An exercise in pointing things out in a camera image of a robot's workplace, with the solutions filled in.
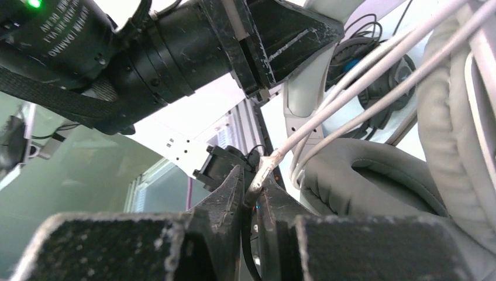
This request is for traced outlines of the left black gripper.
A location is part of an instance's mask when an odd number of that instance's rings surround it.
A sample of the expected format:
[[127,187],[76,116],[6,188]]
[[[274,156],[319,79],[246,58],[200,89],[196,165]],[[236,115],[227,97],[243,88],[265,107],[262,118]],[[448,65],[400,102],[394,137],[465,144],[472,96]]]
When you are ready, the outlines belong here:
[[201,7],[248,97],[282,83],[344,36],[341,22],[288,1],[202,1]]

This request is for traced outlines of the white over-ear headphones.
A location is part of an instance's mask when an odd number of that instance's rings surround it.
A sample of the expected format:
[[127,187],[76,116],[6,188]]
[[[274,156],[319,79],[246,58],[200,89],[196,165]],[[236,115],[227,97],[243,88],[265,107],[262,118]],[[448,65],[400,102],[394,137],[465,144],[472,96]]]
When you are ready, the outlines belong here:
[[388,144],[343,136],[378,112],[373,106],[305,152],[298,135],[290,179],[322,214],[434,217],[475,280],[495,279],[495,60],[485,51],[494,1],[449,1],[368,54],[334,83],[309,129],[323,123],[427,39],[420,65],[380,101],[414,90],[425,160]]

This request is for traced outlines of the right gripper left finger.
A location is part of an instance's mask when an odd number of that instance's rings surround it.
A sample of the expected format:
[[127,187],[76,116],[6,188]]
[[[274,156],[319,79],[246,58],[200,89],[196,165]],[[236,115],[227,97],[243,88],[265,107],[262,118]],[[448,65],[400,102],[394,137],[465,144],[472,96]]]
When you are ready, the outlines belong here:
[[244,170],[183,213],[59,213],[12,280],[238,280]]

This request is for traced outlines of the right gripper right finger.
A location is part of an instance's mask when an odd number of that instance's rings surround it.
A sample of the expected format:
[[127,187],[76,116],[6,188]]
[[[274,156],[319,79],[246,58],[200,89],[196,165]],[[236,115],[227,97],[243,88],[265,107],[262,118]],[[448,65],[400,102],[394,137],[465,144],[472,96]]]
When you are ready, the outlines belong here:
[[318,216],[271,180],[257,206],[263,280],[473,279],[436,219]]

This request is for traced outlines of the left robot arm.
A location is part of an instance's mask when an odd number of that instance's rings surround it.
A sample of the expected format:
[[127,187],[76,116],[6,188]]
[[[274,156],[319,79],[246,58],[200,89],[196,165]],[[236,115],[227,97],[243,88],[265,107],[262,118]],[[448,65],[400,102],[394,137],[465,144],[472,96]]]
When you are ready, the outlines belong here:
[[343,24],[287,1],[141,1],[124,26],[94,1],[2,1],[1,91],[67,122],[40,145],[29,110],[2,134],[1,167],[51,158],[77,125],[107,135],[231,74],[247,96],[330,49]]

